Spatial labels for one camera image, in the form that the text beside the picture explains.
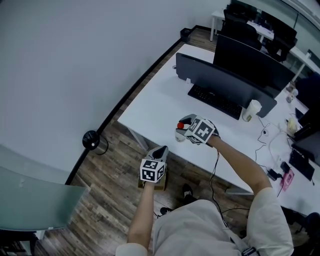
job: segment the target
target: black keyboard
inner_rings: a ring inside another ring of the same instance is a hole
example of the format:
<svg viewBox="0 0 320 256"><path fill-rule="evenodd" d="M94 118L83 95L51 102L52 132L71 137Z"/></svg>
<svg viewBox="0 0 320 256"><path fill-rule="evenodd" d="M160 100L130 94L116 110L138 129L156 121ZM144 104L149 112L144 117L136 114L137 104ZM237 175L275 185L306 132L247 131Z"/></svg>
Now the black keyboard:
<svg viewBox="0 0 320 256"><path fill-rule="evenodd" d="M194 85L188 92L188 95L203 102L217 110L227 114L228 116L239 120L242 107L232 102L231 100L215 94L206 88Z"/></svg>
<svg viewBox="0 0 320 256"><path fill-rule="evenodd" d="M302 173L309 181L314 175L315 169L310 165L308 159L305 159L295 149L292 150L290 155L289 164Z"/></svg>

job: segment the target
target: shoe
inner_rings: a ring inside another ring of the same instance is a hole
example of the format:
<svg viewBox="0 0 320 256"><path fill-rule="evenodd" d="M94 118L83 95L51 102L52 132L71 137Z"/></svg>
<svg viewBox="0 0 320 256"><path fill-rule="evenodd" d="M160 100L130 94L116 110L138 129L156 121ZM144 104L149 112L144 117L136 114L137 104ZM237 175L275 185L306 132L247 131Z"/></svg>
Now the shoe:
<svg viewBox="0 0 320 256"><path fill-rule="evenodd" d="M166 215L166 214L168 214L168 213L170 213L170 212L172 212L172 211L173 211L172 209L167 208L167 207L162 207L162 208L160 209L160 213L161 213L162 215Z"/></svg>
<svg viewBox="0 0 320 256"><path fill-rule="evenodd" d="M182 187L182 192L183 192L183 198L186 197L186 195L194 195L194 192L192 191L192 188L188 184L184 184Z"/></svg>

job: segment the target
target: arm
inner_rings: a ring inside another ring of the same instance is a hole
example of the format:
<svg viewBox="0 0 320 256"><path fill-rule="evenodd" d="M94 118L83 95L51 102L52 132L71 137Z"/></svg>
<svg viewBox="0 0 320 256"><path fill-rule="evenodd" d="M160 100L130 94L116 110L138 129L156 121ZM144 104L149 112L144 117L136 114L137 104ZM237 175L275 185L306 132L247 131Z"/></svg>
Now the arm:
<svg viewBox="0 0 320 256"><path fill-rule="evenodd" d="M146 182L139 205L131 222L127 243L136 243L149 248L152 226L154 223L154 189L155 185Z"/></svg>
<svg viewBox="0 0 320 256"><path fill-rule="evenodd" d="M215 147L227 160L236 174L249 185L254 195L264 188L272 188L264 170L251 158L234 149L217 136L211 136L207 144Z"/></svg>

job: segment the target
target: white t-shirt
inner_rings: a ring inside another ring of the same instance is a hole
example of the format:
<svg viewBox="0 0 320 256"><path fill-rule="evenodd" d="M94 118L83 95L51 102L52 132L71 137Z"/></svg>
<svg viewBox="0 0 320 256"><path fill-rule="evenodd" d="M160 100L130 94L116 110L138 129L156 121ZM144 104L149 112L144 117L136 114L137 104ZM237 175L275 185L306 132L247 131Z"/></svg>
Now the white t-shirt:
<svg viewBox="0 0 320 256"><path fill-rule="evenodd" d="M216 206L198 200L157 219L154 224L155 256L241 256L250 247L261 256L290 256L294 246L284 213L273 188L261 190L250 207L247 237L240 239L225 227ZM146 256L140 244L127 243L116 256Z"/></svg>

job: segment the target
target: white desk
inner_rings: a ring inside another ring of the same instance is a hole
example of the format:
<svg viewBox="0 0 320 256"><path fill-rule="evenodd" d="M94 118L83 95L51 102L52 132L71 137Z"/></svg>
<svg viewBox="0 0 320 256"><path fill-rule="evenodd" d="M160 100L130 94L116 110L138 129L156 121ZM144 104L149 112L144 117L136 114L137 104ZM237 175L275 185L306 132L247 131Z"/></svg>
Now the white desk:
<svg viewBox="0 0 320 256"><path fill-rule="evenodd" d="M210 34L210 41L213 40L214 34L217 34L216 30L216 24L217 20L225 20L225 15L220 11L214 11L212 14L212 25L211 25L211 34ZM262 27L261 25L258 25L252 21L248 21L247 24L254 27L256 32L260 35L260 42L263 41L264 38L268 38L269 40L273 40L275 37L275 34L270 31L269 29L266 29L265 27ZM298 69L297 73L295 74L292 81L294 82L297 77L300 75L301 71L304 69L305 66L309 67L313 72L317 72L320 74L320 68L310 59L310 54L304 54L302 51L300 51L296 46L293 47L290 50L290 53L292 53L293 56L297 57L301 62L302 65Z"/></svg>
<svg viewBox="0 0 320 256"><path fill-rule="evenodd" d="M187 44L182 46L178 52L210 63L213 62L215 55L214 52ZM217 155L217 151L214 148L205 145L197 146L191 144L188 140L184 142L175 140L175 128L178 121L186 115L197 114L213 121L224 141L250 158L255 159L255 150L262 145L257 141L263 129L258 117L253 118L250 122L245 122L242 119L235 120L219 110L188 96L188 91L193 85L187 84L186 81L178 78L176 70L173 69L175 64L176 55L171 57L154 75L118 121L132 131L136 139L139 140L140 145L146 150L146 144L143 142L142 136L158 145L167 145L175 155L211 173ZM282 98L286 97L285 92L280 95ZM284 123L285 118L290 118L290 113L294 113L294 109L292 110L290 106L286 106L286 103L282 102L268 114L267 119L278 125L278 123ZM262 121L265 124L268 122L265 118ZM261 138L266 143L269 143L279 133L279 129L274 125L270 125L268 130L269 136ZM271 145L273 156L282 156L284 153L289 155L291 150L287 139L281 139L280 135L278 137ZM265 146L257 152L257 162L268 168L274 167L268 147ZM320 212L320 205L314 203L317 202L316 195L320 195L320 182L314 179L315 186L312 186L311 182L303 177L302 174L300 175L297 171L295 171L295 174L288 190L280 193L281 204L303 214L309 214L313 211ZM216 175L243 191L252 192L250 187L238 177L228 162L221 156L217 164ZM280 191L279 181L274 183L274 189L276 193Z"/></svg>

